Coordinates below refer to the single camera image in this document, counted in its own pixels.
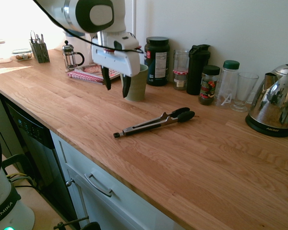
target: butcher block counter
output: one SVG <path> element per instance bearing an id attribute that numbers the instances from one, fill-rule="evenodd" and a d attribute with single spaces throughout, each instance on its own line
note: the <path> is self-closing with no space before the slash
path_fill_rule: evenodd
<path id="1" fill-rule="evenodd" d="M 147 85 L 145 99 L 65 73 L 62 53 L 0 64 L 0 93 L 185 229 L 288 230 L 288 137 L 257 133 L 247 113 Z M 196 116 L 129 137 L 124 128 L 189 107 Z"/>

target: kettle base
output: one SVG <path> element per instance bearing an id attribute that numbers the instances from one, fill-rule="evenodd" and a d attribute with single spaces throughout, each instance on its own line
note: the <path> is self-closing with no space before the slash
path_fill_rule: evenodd
<path id="1" fill-rule="evenodd" d="M 288 128 L 274 128 L 266 126 L 253 119 L 250 115 L 246 116 L 245 122 L 248 124 L 249 127 L 251 127 L 252 129 L 254 129 L 259 133 L 277 138 L 288 137 Z"/>

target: electric kettle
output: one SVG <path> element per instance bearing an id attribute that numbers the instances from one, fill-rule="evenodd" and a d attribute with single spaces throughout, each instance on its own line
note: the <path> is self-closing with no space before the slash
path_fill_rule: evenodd
<path id="1" fill-rule="evenodd" d="M 288 136 L 288 64 L 265 75 L 245 121 L 257 132 Z"/>

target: utensil holder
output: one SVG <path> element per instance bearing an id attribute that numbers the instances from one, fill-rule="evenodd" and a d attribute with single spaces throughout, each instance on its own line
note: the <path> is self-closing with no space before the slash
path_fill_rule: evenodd
<path id="1" fill-rule="evenodd" d="M 33 51 L 34 57 L 36 60 L 38 60 L 39 63 L 50 62 L 49 54 L 48 54 L 45 43 L 32 44 L 31 41 L 29 42 L 30 42 L 30 46 Z"/>

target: kettle handle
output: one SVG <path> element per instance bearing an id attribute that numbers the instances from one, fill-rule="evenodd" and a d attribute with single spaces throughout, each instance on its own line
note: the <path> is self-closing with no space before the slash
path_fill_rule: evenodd
<path id="1" fill-rule="evenodd" d="M 84 56 L 83 56 L 83 54 L 80 53 L 80 52 L 74 52 L 74 54 L 79 54 L 79 55 L 82 57 L 82 62 L 81 62 L 80 64 L 77 64 L 77 66 L 82 65 L 82 64 L 84 63 Z"/>

